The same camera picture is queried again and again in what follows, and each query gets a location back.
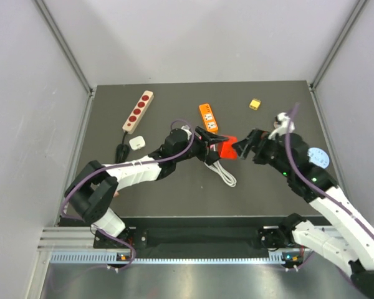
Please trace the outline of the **red plug adapter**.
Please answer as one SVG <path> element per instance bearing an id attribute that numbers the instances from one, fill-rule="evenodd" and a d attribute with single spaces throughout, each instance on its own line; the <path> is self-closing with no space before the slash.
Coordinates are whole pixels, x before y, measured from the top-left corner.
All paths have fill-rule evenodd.
<path id="1" fill-rule="evenodd" d="M 217 146 L 217 152 L 221 159 L 237 159 L 237 153 L 233 148 L 233 144 L 237 143 L 237 138 L 231 135 L 224 135 L 227 141 L 222 141 Z"/>

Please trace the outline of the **orange power strip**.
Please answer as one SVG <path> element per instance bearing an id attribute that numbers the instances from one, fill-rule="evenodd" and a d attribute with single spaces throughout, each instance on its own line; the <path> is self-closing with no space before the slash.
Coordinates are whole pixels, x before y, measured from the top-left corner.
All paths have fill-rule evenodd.
<path id="1" fill-rule="evenodd" d="M 219 128 L 214 118 L 214 114 L 211 109 L 211 106 L 208 103 L 201 104 L 199 106 L 199 112 L 203 119 L 203 123 L 204 123 L 206 130 L 210 133 L 217 134 Z"/>

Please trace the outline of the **yellow cube charger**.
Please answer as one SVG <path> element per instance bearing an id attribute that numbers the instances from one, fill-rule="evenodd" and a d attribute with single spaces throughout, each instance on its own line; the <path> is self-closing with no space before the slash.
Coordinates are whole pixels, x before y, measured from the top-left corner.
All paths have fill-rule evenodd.
<path id="1" fill-rule="evenodd" d="M 254 99 L 251 100 L 251 102 L 249 104 L 249 108 L 252 109 L 252 110 L 258 110 L 260 105 L 261 105 L 261 101 L 254 98 Z"/>

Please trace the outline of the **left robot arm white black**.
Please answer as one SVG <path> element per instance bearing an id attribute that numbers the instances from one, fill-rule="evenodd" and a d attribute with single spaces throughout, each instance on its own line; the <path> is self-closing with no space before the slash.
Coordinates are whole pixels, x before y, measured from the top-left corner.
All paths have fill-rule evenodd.
<path id="1" fill-rule="evenodd" d="M 64 196 L 79 217 L 88 225 L 107 234 L 116 247 L 128 242 L 125 223 L 110 208 L 116 192 L 136 184 L 159 181 L 176 169 L 176 164 L 197 158 L 207 165 L 220 160 L 211 146 L 228 141 L 197 126 L 195 132 L 188 128 L 175 128 L 164 143 L 154 152 L 126 163 L 100 164 L 89 162 L 66 190 Z"/>

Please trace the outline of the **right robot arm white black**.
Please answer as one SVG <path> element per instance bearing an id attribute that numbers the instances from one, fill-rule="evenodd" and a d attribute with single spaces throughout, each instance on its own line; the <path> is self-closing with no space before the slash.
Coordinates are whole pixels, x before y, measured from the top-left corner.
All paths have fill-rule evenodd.
<path id="1" fill-rule="evenodd" d="M 336 239 L 297 214 L 279 226 L 280 242 L 288 247 L 303 245 L 332 262 L 367 298 L 374 298 L 374 227 L 355 209 L 338 182 L 310 162 L 308 144 L 295 133 L 269 137 L 268 131 L 253 129 L 248 137 L 232 145 L 237 155 L 268 164 L 287 179 L 291 190 L 323 215 L 342 236 Z"/>

